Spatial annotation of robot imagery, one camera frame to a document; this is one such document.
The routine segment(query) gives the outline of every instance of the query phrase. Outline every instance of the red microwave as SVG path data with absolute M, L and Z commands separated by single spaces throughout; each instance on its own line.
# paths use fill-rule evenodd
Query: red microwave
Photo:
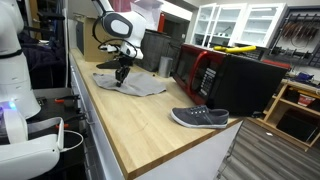
M 173 78 L 195 104 L 252 116 L 263 112 L 286 72 L 247 57 L 183 44 Z

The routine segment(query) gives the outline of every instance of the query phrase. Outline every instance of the shoe laces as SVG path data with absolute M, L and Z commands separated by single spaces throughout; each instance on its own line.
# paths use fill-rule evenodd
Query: shoe laces
M 206 106 L 196 106 L 190 108 L 190 113 L 191 114 L 202 114 L 208 112 L 208 109 Z

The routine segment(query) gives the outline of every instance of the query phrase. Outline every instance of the shoe sole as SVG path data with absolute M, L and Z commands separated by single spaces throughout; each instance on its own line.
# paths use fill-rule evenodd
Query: shoe sole
M 171 111 L 171 117 L 180 125 L 188 127 L 188 128 L 210 128 L 210 129 L 223 129 L 227 127 L 227 124 L 224 125 L 192 125 L 181 121 L 176 115 L 174 115 L 173 111 Z

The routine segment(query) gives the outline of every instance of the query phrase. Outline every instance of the gray floor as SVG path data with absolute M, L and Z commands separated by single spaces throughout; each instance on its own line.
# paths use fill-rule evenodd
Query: gray floor
M 231 156 L 215 180 L 319 180 L 320 142 L 307 152 L 267 130 L 244 121 Z

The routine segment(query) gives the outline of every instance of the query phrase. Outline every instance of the white cabinet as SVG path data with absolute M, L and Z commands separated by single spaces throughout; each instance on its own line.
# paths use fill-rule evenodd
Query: white cabinet
M 230 41 L 268 48 L 286 10 L 285 3 L 248 5 L 242 26 Z
M 244 3 L 200 6 L 190 43 L 208 48 L 229 45 L 245 8 Z
M 208 38 L 209 26 L 212 26 L 212 17 L 216 9 L 216 3 L 199 7 L 197 19 L 191 35 L 191 44 L 204 46 Z
M 246 9 L 246 4 L 226 4 L 217 7 L 214 14 L 214 23 L 209 27 L 208 48 L 214 45 L 230 45 L 230 39 L 240 27 L 241 18 Z

